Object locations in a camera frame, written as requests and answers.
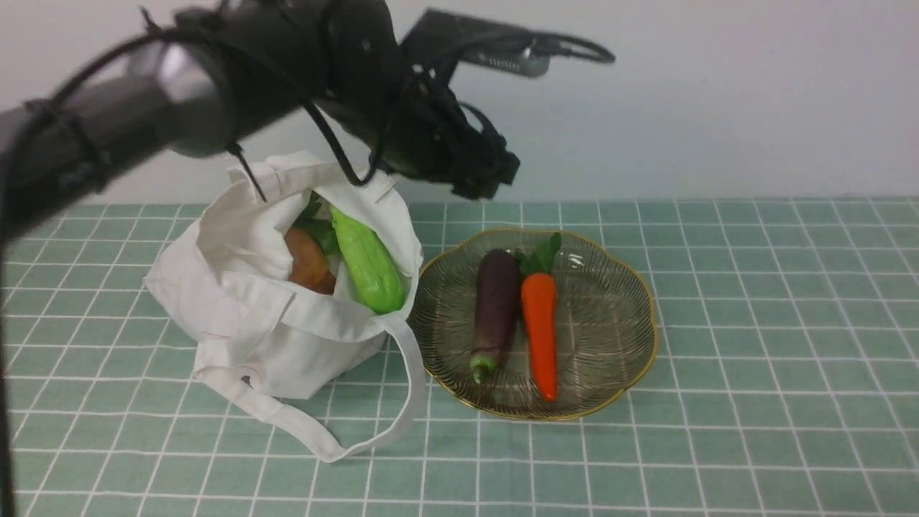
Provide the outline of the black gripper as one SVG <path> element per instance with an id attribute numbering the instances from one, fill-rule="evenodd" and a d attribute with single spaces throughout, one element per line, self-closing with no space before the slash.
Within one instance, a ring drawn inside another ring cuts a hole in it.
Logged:
<path id="1" fill-rule="evenodd" d="M 337 122 L 370 148 L 363 174 L 345 166 L 354 186 L 367 186 L 383 172 L 449 185 L 463 199 L 491 200 L 514 182 L 520 167 L 489 118 L 423 68 L 408 71 L 380 95 L 340 99 Z"/>

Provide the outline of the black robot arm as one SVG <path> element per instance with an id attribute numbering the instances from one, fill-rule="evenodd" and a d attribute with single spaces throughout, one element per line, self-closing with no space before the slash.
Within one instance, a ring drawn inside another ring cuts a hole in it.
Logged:
<path id="1" fill-rule="evenodd" d="M 164 150 L 208 158 L 304 109 L 347 181 L 375 174 L 491 199 L 519 159 L 395 39 L 383 1 L 193 7 L 2 114 L 2 243 Z"/>

